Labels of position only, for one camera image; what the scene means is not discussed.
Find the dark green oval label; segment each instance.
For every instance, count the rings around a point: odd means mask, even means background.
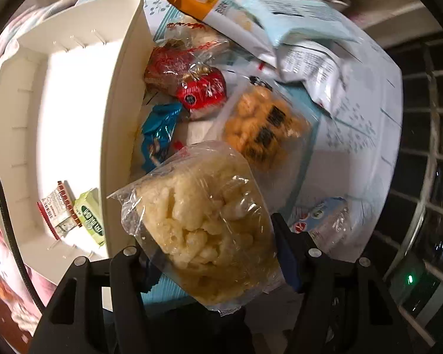
[[[97,218],[95,218],[92,212],[86,206],[82,206],[81,211],[85,217],[85,227],[88,230],[93,229],[95,233],[103,236],[102,225],[97,221]]]

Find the green snack package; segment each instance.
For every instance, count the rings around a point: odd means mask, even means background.
[[[98,200],[98,189],[91,189],[82,193],[74,203],[74,212],[79,217],[92,238],[100,245],[105,243],[102,215]]]

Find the black circular logo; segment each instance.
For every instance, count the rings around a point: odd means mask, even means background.
[[[189,105],[194,105],[195,104],[195,97],[192,94],[187,94],[184,98],[185,102],[187,102]]]

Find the silver screw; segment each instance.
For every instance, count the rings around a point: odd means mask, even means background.
[[[308,250],[308,254],[313,258],[318,258],[322,255],[322,252],[317,248],[312,248]]]
[[[74,265],[76,265],[76,266],[82,266],[83,264],[85,264],[85,261],[86,261],[87,259],[84,257],[84,256],[80,256],[80,257],[77,257],[75,260],[74,260]]]
[[[359,264],[364,268],[368,268],[369,266],[371,266],[371,261],[369,260],[369,258],[361,257],[359,259]]]
[[[129,257],[136,254],[136,248],[134,246],[128,246],[123,250],[123,254]]]

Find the black cable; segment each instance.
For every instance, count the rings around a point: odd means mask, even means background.
[[[25,283],[28,292],[31,295],[36,307],[39,309],[41,313],[43,313],[45,306],[40,299],[40,296],[36,292],[36,289],[31,282],[31,278],[28,275],[28,271],[26,270],[25,263],[23,262],[23,258],[21,257],[20,250],[18,249],[17,239],[14,236],[12,221],[10,219],[10,213],[8,213],[8,206],[6,204],[5,193],[3,192],[3,186],[0,181],[0,213],[2,214],[3,225],[5,227],[6,236],[8,238],[8,243],[10,244],[10,248],[12,250],[13,257],[15,262],[17,263],[18,270],[20,271],[21,278]]]

